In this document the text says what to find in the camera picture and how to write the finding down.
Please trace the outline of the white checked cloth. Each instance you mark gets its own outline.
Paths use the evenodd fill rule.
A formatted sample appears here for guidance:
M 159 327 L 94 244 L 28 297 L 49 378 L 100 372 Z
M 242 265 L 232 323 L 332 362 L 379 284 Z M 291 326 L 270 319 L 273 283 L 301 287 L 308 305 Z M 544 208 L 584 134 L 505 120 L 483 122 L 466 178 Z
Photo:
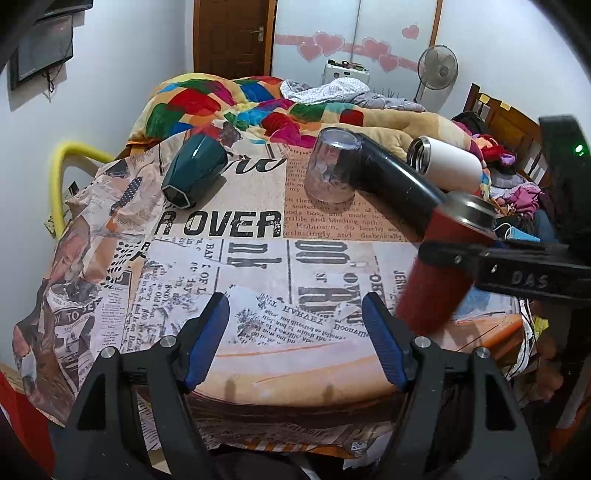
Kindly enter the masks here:
M 318 87 L 294 80 L 283 80 L 280 94 L 295 103 L 314 105 L 325 102 L 349 103 L 356 97 L 370 92 L 370 87 L 361 80 L 349 77 L 335 78 Z

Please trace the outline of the standing electric fan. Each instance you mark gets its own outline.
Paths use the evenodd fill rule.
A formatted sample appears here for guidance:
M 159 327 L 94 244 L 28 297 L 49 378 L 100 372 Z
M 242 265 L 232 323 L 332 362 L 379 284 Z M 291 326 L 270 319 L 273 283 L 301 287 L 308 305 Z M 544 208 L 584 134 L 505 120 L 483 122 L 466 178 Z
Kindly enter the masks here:
M 453 85 L 459 74 L 458 58 L 446 45 L 430 46 L 418 61 L 417 74 L 420 83 L 414 101 L 421 103 L 426 90 L 442 91 Z

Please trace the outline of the red thermos cup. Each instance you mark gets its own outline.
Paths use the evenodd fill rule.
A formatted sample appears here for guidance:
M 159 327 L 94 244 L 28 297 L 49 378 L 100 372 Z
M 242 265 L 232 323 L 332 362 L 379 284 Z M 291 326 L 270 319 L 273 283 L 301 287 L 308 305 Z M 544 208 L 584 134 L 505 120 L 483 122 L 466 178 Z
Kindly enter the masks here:
M 396 316 L 415 334 L 428 336 L 451 320 L 473 285 L 456 247 L 492 246 L 495 216 L 491 203 L 462 191 L 450 192 L 434 209 L 396 307 Z

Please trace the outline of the small wall monitor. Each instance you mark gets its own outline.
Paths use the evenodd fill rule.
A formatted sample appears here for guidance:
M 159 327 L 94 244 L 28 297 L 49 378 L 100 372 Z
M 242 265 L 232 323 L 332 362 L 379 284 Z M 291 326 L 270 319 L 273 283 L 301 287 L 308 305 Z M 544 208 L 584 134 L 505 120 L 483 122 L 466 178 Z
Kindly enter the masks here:
M 63 65 L 73 57 L 73 16 L 64 15 L 33 25 L 10 57 L 10 88 L 16 90 L 37 76 L 50 90 Z

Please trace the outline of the newspaper print tablecloth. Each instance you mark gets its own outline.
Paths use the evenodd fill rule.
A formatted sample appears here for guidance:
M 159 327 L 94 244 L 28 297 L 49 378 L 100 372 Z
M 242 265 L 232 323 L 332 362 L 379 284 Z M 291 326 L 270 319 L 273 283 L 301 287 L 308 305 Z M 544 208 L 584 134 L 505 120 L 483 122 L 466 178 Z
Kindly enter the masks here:
M 393 428 L 401 395 L 362 320 L 394 309 L 417 248 L 375 200 L 324 211 L 308 199 L 304 150 L 228 145 L 228 166 L 192 210 L 160 185 L 184 142 L 102 166 L 66 197 L 69 219 L 13 352 L 31 403 L 64 423 L 99 352 L 145 350 L 179 333 L 211 295 L 230 314 L 188 397 L 208 446 L 359 457 Z

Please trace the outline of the colourful patchwork blanket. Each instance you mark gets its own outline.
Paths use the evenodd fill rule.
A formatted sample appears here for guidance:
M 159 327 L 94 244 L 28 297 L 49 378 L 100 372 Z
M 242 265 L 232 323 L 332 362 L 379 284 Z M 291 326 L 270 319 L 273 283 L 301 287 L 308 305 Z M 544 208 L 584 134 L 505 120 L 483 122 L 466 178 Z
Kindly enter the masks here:
M 188 73 L 162 82 L 135 121 L 127 143 L 153 146 L 177 133 L 219 133 L 224 125 L 274 143 L 311 148 L 329 126 L 349 128 L 405 155 L 428 136 L 480 156 L 475 140 L 453 121 L 430 112 L 368 109 L 345 102 L 307 105 L 281 96 L 281 80 L 253 76 L 228 80 Z

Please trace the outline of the brown wooden door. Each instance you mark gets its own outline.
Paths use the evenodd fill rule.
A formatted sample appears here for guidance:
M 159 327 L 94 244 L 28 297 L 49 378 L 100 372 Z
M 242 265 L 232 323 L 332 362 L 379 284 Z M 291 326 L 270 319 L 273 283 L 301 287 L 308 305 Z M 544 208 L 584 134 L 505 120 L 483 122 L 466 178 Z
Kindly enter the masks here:
M 192 66 L 226 79 L 269 75 L 276 0 L 193 3 Z

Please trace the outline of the black thermos bottle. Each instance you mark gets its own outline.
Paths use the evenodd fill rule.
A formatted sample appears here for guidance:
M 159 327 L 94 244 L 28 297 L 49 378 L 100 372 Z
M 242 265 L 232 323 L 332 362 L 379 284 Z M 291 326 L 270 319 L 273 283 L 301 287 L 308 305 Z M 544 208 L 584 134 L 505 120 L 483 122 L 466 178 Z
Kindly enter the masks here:
M 423 236 L 446 194 L 369 136 L 355 133 L 355 137 L 361 149 L 349 175 L 352 186 L 376 196 Z

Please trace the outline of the clear plastic cup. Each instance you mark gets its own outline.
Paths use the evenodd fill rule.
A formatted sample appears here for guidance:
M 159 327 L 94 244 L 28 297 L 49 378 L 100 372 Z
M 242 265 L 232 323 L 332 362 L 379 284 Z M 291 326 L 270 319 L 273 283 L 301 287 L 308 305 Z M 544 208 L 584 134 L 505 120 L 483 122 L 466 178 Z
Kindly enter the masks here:
M 342 204 L 355 196 L 351 174 L 358 166 L 361 140 L 351 131 L 329 127 L 318 134 L 308 161 L 304 190 L 315 201 Z

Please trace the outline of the dark green faceted cup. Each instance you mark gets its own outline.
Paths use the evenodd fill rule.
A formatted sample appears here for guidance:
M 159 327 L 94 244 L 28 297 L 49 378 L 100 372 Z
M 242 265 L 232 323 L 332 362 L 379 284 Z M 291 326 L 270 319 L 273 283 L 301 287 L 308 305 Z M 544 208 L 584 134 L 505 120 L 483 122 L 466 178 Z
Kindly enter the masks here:
M 161 191 L 172 206 L 193 207 L 226 166 L 228 153 L 221 144 L 205 134 L 193 135 L 175 155 L 163 178 Z

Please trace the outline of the white cabinet box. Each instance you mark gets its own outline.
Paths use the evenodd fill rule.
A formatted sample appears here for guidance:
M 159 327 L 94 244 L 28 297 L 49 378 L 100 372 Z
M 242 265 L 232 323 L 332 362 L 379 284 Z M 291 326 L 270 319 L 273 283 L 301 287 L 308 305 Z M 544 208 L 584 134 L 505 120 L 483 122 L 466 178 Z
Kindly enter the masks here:
M 370 71 L 362 64 L 329 59 L 322 74 L 322 83 L 328 84 L 338 78 L 355 78 L 365 84 L 370 83 Z

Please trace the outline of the pink clothes pile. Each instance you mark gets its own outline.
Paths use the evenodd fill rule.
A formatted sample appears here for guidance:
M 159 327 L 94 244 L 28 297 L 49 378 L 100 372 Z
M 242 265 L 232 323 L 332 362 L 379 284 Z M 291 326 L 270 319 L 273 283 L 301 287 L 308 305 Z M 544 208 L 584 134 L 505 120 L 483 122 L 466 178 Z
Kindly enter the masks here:
M 541 209 L 544 188 L 517 172 L 515 154 L 491 135 L 477 114 L 466 111 L 453 121 L 472 138 L 471 152 L 481 161 L 478 195 L 492 203 L 502 217 L 533 218 Z

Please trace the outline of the frosted glass wardrobe doors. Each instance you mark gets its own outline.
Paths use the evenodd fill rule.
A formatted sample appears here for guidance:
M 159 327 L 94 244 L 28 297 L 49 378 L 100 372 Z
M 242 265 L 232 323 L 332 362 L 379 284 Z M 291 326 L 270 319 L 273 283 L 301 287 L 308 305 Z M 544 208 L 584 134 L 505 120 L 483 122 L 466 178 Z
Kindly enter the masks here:
M 315 87 L 329 61 L 346 61 L 369 71 L 373 91 L 411 100 L 442 9 L 421 0 L 277 2 L 271 73 Z

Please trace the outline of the white thermos cup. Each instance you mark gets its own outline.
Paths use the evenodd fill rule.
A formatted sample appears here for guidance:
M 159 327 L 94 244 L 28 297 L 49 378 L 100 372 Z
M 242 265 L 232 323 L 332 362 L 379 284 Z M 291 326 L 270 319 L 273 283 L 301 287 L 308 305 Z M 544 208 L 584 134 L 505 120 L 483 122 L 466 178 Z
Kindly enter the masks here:
M 441 190 L 476 194 L 482 180 L 481 161 L 473 153 L 421 136 L 409 146 L 407 163 Z

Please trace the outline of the grey bedsheet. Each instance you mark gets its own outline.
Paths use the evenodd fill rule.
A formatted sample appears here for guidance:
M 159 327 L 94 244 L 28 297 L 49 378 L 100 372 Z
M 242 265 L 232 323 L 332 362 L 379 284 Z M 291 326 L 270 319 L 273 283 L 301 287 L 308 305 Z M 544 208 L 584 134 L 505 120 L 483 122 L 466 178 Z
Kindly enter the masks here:
M 399 97 L 387 97 L 375 92 L 366 92 L 356 95 L 356 97 L 353 98 L 352 103 L 356 106 L 367 109 L 390 109 L 416 113 L 426 111 L 426 108 L 423 105 L 414 101 Z

